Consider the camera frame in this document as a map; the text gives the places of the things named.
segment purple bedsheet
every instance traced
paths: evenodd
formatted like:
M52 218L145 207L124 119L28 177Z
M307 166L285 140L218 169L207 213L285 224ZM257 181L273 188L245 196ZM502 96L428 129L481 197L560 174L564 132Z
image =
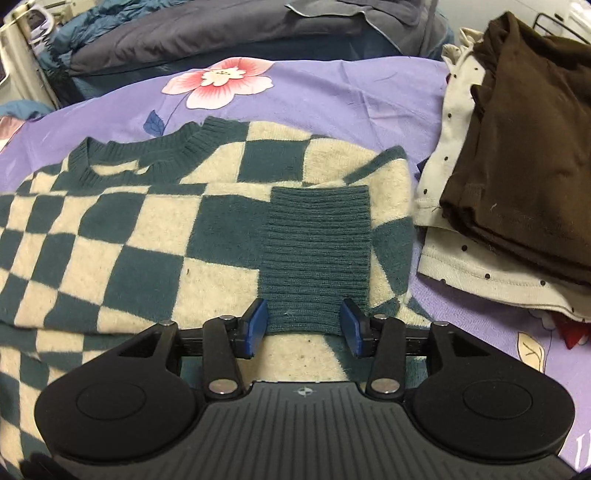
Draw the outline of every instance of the purple bedsheet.
M440 133L447 69L431 60L393 57L357 62L276 62L264 75L274 87L236 96L214 111L189 110L186 95L161 93L170 77L147 80L104 97L28 122L0 154L0 190L14 190L44 165L60 162L86 136L131 142L150 138L143 124L151 111L165 133L208 115L243 121L267 120L357 143L373 150L401 145L414 173L434 150ZM434 319L448 320L508 354L518 356L518 333L545 352L545 373L575 399L577 417L561 456L577 469L591 463L591 394L586 379L590 345L568 351L556 331L528 311L454 290L416 276L420 243L411 275L414 297Z

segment ribbed collar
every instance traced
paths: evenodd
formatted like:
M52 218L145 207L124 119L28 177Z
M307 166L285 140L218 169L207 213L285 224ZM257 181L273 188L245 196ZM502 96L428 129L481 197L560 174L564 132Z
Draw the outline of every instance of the ribbed collar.
M176 132L144 142L106 144L86 138L69 157L67 189L104 189L129 185L171 183L193 171L225 143L236 122L207 117ZM103 176L92 166L117 166L137 160L137 168Z

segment gray comforter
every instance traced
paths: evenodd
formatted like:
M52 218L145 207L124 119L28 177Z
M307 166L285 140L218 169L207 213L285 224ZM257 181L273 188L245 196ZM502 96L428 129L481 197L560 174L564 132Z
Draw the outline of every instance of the gray comforter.
M285 0L191 0L121 25L89 43L72 55L70 72L84 75L162 63L278 38L361 35L369 25L402 54L418 55L428 23L423 2L314 0L293 2L295 8L286 6ZM377 18L378 25L370 17Z

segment circular pad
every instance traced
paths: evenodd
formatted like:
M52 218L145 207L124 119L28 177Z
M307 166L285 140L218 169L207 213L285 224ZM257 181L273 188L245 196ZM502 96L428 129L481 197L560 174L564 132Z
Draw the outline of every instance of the circular pad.
M557 382L512 358L456 358L428 377L412 400L421 429L469 459L522 462L556 453L574 404Z
M481 417L510 420L531 407L531 395L523 387L502 380L483 380L464 390L466 407Z
M50 452L82 462L149 457L196 416L193 391L162 363L110 352L50 384L35 405Z
M121 420L131 417L146 403L146 394L136 385L104 382L85 388L76 404L78 410L95 420Z

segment checkered sweater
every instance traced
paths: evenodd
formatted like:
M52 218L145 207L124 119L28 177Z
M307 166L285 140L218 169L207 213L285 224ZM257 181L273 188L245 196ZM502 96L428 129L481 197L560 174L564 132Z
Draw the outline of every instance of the checkered sweater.
M257 296L271 333L338 335L344 297L424 322L408 306L410 190L401 148L377 154L269 122L87 139L0 196L0 452L14 464L44 449L38 392L121 341L113 334L168 319L199 327ZM247 380L345 380L322 335L285 337ZM304 346L319 363L308 376L293 372Z

